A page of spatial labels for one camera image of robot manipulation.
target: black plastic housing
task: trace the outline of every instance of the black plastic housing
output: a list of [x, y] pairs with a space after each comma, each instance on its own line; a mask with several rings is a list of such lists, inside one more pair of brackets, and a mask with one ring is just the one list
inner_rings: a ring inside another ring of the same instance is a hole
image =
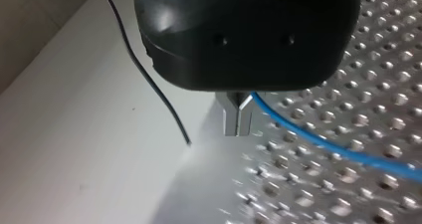
[[168, 82], [200, 91], [316, 86], [339, 65], [360, 0], [134, 0]]

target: black cable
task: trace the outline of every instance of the black cable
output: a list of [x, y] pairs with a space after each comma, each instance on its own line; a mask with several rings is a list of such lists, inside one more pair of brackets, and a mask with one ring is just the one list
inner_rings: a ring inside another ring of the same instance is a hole
[[133, 52], [133, 49], [130, 46], [130, 42], [127, 38], [126, 32], [124, 30], [123, 22], [121, 21], [120, 15], [118, 14], [117, 9], [115, 8], [114, 3], [112, 0], [106, 0], [109, 4], [109, 6], [112, 9], [112, 12], [114, 13], [115, 19], [118, 22], [118, 27], [120, 28], [121, 36], [123, 37], [124, 44], [126, 45], [127, 52], [129, 53], [131, 59], [133, 60], [134, 64], [137, 66], [139, 71], [142, 73], [142, 75], [145, 77], [146, 81], [149, 83], [149, 85], [152, 87], [152, 89], [158, 94], [158, 96], [161, 98], [161, 100], [164, 102], [164, 104], [167, 106], [167, 108], [170, 110], [171, 114], [173, 115], [174, 119], [177, 122], [177, 125], [179, 125], [180, 131], [183, 134], [183, 137], [186, 140], [186, 143], [190, 145], [190, 138], [187, 134], [186, 129], [183, 126], [182, 121], [180, 120], [179, 115], [177, 114], [174, 107], [171, 105], [170, 101], [167, 99], [165, 94], [161, 91], [161, 89], [158, 87], [158, 85], [155, 83], [155, 81], [152, 79], [152, 77], [148, 74], [146, 69], [143, 67], [143, 65], [140, 63], [140, 61], [137, 59], [136, 55]]

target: grey surface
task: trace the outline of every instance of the grey surface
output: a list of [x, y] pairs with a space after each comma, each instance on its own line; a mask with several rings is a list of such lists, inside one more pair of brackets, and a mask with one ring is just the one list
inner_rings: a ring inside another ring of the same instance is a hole
[[0, 0], [0, 94], [86, 0]]
[[[318, 87], [269, 93], [266, 101], [339, 145], [421, 168], [421, 4], [362, 0], [338, 72]], [[315, 147], [257, 109], [257, 138], [222, 137], [215, 116], [155, 224], [422, 223], [420, 183]]]
[[230, 218], [225, 208], [239, 202], [233, 175], [243, 175], [247, 161], [241, 154], [253, 151], [255, 140], [224, 136], [223, 110], [217, 103], [205, 120], [152, 223], [224, 223]]

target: screw hole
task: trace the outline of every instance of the screw hole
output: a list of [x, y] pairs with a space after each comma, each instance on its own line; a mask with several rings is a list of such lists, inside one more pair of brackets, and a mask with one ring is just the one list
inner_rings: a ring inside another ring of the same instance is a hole
[[388, 145], [384, 150], [384, 156], [387, 158], [399, 158], [402, 154], [400, 147], [393, 144]]
[[284, 156], [277, 156], [274, 160], [274, 166], [279, 169], [286, 169], [289, 166], [289, 160]]
[[351, 82], [346, 83], [344, 86], [348, 89], [353, 89], [353, 88], [357, 88], [357, 83], [354, 81], [351, 81]]
[[293, 103], [293, 100], [290, 98], [285, 98], [282, 100], [282, 106], [283, 107], [289, 107]]
[[398, 181], [390, 175], [384, 175], [378, 186], [384, 190], [391, 191], [398, 187]]
[[403, 106], [409, 101], [409, 99], [404, 94], [397, 94], [392, 98], [392, 101], [397, 106]]
[[264, 193], [269, 197], [275, 197], [279, 194], [279, 186], [269, 182], [263, 186]]
[[363, 77], [367, 81], [373, 81], [376, 79], [376, 73], [374, 71], [367, 71], [366, 73], [363, 74]]
[[389, 69], [392, 69], [394, 67], [394, 65], [390, 62], [384, 62], [384, 63], [381, 63], [380, 67], [382, 69], [388, 69], [389, 70]]
[[385, 106], [376, 106], [373, 108], [373, 112], [377, 114], [382, 114], [382, 113], [387, 112], [387, 109], [385, 108]]
[[335, 120], [335, 115], [332, 112], [324, 112], [319, 116], [319, 119], [323, 122], [330, 123]]
[[351, 103], [341, 103], [339, 108], [342, 112], [348, 112], [353, 110], [353, 105]]
[[300, 109], [295, 109], [291, 114], [291, 117], [294, 119], [302, 119], [304, 116], [305, 112]]
[[395, 117], [390, 122], [390, 129], [393, 130], [402, 130], [406, 126], [406, 123], [403, 121], [403, 119]]
[[295, 142], [298, 139], [298, 137], [296, 136], [296, 134], [294, 132], [290, 132], [288, 131], [284, 136], [283, 136], [283, 141], [284, 142]]
[[337, 175], [339, 179], [345, 183], [353, 183], [359, 178], [357, 173], [353, 169], [350, 169], [348, 167], [343, 170], [340, 170]]

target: white wall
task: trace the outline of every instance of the white wall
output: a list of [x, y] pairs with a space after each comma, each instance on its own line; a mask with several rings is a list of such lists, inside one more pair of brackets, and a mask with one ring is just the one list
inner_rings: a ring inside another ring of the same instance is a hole
[[[213, 94], [160, 78], [132, 0], [115, 2], [195, 143]], [[89, 0], [0, 97], [0, 223], [148, 223], [186, 150], [126, 54], [106, 1]]]

